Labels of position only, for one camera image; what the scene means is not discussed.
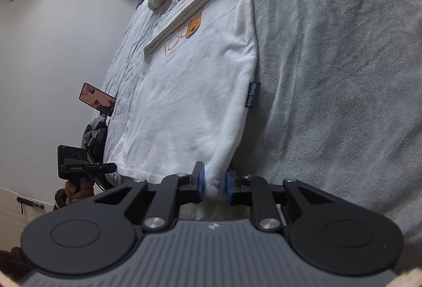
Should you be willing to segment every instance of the white logo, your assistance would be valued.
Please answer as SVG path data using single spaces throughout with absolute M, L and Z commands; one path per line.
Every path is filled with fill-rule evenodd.
M 220 225 L 218 225 L 217 223 L 214 223 L 214 224 L 210 224 L 210 225 L 208 225 L 208 227 L 209 227 L 211 230 L 215 230 L 216 228 L 220 227 Z

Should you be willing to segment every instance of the smartphone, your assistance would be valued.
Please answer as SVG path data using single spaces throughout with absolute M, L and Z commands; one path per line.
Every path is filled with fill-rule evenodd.
M 116 98 L 87 83 L 82 86 L 79 100 L 109 117 L 113 114 L 116 105 Z

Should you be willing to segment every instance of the beige floor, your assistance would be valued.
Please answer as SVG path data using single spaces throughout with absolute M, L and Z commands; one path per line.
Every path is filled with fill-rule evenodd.
M 21 205 L 16 200 L 19 196 L 42 203 L 45 209 L 23 205 L 22 215 Z M 20 246 L 20 236 L 25 226 L 31 220 L 52 210 L 52 204 L 32 200 L 0 187 L 0 250 L 10 250 L 14 246 Z

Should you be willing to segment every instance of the bed sheet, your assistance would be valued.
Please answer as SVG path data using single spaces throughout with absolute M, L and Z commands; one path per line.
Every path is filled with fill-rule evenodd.
M 254 0 L 254 12 L 262 85 L 235 168 L 271 183 L 296 177 L 386 215 L 406 237 L 399 269 L 422 265 L 422 0 Z M 105 157 L 156 17 L 137 9 L 104 80 L 127 105 Z

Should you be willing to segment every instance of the clothing tag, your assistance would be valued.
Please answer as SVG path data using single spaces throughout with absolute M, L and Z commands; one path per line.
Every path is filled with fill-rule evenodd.
M 250 82 L 248 89 L 248 96 L 246 98 L 245 107 L 254 107 L 255 101 L 257 100 L 258 91 L 260 90 L 260 82 Z

